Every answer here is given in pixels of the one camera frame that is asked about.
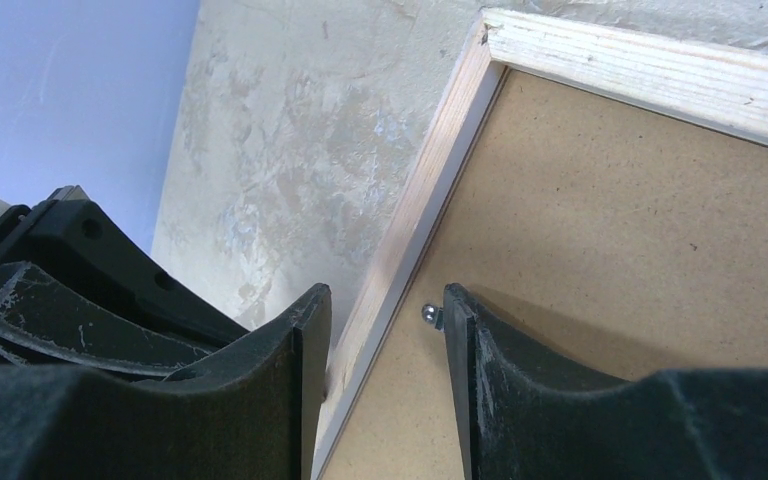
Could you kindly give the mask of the white wooden picture frame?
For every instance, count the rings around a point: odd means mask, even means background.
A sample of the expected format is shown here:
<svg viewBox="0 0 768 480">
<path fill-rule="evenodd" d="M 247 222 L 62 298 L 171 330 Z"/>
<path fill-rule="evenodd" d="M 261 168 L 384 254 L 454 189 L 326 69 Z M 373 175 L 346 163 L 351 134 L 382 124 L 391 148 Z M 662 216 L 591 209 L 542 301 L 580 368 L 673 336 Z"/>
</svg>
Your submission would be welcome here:
<svg viewBox="0 0 768 480">
<path fill-rule="evenodd" d="M 502 8 L 471 26 L 328 365 L 321 478 L 496 93 L 530 73 L 768 147 L 768 53 Z"/>
</svg>

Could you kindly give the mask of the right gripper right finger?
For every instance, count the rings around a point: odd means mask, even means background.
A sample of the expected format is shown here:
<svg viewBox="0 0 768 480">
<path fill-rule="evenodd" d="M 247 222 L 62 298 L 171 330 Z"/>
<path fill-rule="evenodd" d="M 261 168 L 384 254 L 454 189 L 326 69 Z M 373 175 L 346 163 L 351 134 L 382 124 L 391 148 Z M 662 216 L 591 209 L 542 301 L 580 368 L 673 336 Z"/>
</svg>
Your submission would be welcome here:
<svg viewBox="0 0 768 480">
<path fill-rule="evenodd" d="M 553 351 L 459 284 L 443 332 L 468 479 L 768 479 L 768 368 L 626 381 Z"/>
</svg>

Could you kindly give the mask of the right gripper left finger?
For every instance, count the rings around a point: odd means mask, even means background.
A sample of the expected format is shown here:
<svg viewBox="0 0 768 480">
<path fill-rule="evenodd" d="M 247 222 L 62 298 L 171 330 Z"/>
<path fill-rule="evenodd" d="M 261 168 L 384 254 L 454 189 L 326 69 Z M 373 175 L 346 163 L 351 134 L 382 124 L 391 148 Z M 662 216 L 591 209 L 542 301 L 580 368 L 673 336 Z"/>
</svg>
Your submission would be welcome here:
<svg viewBox="0 0 768 480">
<path fill-rule="evenodd" d="M 0 366 L 0 479 L 307 479 L 331 292 L 162 381 Z"/>
</svg>

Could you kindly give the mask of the brown cardboard backing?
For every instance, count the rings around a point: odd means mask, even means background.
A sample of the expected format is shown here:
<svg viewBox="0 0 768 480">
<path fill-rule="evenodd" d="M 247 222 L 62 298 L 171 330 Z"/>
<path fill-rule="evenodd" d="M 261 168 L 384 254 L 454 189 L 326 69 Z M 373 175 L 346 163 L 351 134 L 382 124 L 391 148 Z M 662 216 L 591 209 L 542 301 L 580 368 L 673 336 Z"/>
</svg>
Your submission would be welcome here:
<svg viewBox="0 0 768 480">
<path fill-rule="evenodd" d="M 459 283 L 594 368 L 768 366 L 768 148 L 506 78 L 325 475 L 463 475 L 443 336 Z"/>
</svg>

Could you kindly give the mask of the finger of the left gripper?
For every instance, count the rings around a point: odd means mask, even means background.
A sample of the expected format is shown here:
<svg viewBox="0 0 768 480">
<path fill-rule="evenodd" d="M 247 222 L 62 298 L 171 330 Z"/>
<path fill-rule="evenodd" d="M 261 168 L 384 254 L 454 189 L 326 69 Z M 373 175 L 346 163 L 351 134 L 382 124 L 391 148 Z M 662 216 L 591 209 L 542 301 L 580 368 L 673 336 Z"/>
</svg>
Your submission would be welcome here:
<svg viewBox="0 0 768 480">
<path fill-rule="evenodd" d="M 78 186 L 55 190 L 27 240 L 33 261 L 102 308 L 155 333 L 228 345 L 248 333 L 167 273 Z"/>
<path fill-rule="evenodd" d="M 165 378 L 211 353 L 92 303 L 33 263 L 0 266 L 0 356 L 14 364 L 54 359 Z"/>
</svg>

